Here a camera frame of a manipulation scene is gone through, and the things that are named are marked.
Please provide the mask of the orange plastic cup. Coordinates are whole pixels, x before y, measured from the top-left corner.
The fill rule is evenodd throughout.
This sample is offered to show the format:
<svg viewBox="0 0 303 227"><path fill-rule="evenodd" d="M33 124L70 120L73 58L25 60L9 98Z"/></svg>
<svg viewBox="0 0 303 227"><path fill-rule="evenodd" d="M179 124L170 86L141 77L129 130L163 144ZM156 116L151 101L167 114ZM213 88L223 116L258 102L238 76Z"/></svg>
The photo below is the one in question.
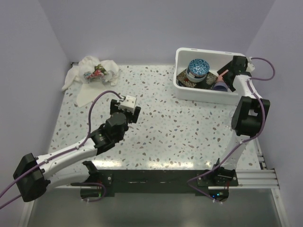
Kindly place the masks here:
<svg viewBox="0 0 303 227"><path fill-rule="evenodd" d="M222 72L220 75L218 75L218 77L217 77L217 82L224 82L223 76L224 76L227 72L229 72L229 70L225 70L225 71Z"/></svg>

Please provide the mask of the purple plastic cup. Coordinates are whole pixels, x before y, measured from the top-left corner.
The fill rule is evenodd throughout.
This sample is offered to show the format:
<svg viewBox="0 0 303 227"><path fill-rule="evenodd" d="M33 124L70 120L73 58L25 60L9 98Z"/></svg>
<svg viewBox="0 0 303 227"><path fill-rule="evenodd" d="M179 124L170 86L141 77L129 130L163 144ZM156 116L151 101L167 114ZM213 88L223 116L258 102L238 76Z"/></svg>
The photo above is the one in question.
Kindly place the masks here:
<svg viewBox="0 0 303 227"><path fill-rule="evenodd" d="M224 81L217 81L215 82L213 86L214 91L222 91L222 92L227 92L228 91L228 86Z"/></svg>

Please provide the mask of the black floral square plate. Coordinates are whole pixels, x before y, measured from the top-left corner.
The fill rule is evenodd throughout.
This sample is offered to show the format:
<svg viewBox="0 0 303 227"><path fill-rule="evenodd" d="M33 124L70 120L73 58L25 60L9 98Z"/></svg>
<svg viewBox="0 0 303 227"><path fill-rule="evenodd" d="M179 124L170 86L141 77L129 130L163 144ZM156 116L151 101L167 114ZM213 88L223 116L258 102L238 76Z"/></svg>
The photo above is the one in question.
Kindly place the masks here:
<svg viewBox="0 0 303 227"><path fill-rule="evenodd" d="M197 89L213 89L217 81L217 76L208 72L206 77L200 82L192 82L187 78L186 71L183 70L179 75L177 75L178 85L187 88L197 88Z"/></svg>

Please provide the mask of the blue patterned small bowl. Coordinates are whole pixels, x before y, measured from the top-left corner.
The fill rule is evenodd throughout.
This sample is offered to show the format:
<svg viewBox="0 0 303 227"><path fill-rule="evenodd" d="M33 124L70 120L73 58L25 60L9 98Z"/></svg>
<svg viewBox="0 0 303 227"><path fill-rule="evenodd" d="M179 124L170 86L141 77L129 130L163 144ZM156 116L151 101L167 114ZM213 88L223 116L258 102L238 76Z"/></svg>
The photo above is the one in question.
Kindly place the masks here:
<svg viewBox="0 0 303 227"><path fill-rule="evenodd" d="M188 67L187 73L191 73L194 77L204 77L210 70L209 63L203 59L192 60Z"/></svg>

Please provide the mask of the cream bowl blue pattern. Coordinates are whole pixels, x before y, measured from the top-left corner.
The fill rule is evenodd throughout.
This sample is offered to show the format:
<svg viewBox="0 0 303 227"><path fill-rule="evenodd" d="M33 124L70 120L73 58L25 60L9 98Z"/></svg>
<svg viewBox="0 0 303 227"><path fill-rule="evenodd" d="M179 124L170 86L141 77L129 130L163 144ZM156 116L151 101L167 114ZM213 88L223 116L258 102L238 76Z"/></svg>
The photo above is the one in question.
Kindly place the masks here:
<svg viewBox="0 0 303 227"><path fill-rule="evenodd" d="M202 82L207 75L208 71L203 68L189 68L186 69L186 77L194 83Z"/></svg>

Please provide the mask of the clear glass cup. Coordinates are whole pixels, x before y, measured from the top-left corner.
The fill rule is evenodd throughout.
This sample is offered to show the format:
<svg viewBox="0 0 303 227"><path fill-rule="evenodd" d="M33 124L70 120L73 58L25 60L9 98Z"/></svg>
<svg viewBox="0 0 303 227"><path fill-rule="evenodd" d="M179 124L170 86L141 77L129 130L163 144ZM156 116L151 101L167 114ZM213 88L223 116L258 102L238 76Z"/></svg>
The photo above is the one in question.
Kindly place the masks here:
<svg viewBox="0 0 303 227"><path fill-rule="evenodd" d="M232 119L233 119L233 116L234 116L234 110L231 110L226 118L226 121L225 121L225 125L227 128L229 128L230 130L232 130Z"/></svg>

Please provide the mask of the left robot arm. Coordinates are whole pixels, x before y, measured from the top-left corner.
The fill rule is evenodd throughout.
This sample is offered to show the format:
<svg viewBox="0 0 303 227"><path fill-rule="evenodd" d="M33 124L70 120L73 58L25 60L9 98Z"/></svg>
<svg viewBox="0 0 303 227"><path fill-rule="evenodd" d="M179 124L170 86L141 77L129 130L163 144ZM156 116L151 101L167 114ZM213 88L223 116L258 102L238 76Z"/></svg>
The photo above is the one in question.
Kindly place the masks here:
<svg viewBox="0 0 303 227"><path fill-rule="evenodd" d="M24 202L34 201L55 184L52 179L59 171L90 157L107 152L122 141L128 125L136 123L140 107L136 97L126 95L119 101L111 100L110 117L81 141L66 150L35 157L24 155L14 174L17 188Z"/></svg>

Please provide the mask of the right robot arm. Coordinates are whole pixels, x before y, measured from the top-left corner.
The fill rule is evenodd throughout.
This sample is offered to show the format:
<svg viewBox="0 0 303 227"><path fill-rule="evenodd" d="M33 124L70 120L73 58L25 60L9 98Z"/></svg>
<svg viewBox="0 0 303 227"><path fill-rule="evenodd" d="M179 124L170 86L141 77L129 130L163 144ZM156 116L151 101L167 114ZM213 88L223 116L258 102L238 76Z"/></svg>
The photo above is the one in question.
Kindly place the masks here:
<svg viewBox="0 0 303 227"><path fill-rule="evenodd" d="M211 181L216 186L226 186L236 179L238 161L247 144L263 131L270 101L263 99L252 83L248 72L249 60L244 56L233 56L219 71L226 71L222 78L228 88L240 97L231 120L232 138L223 159L213 166Z"/></svg>

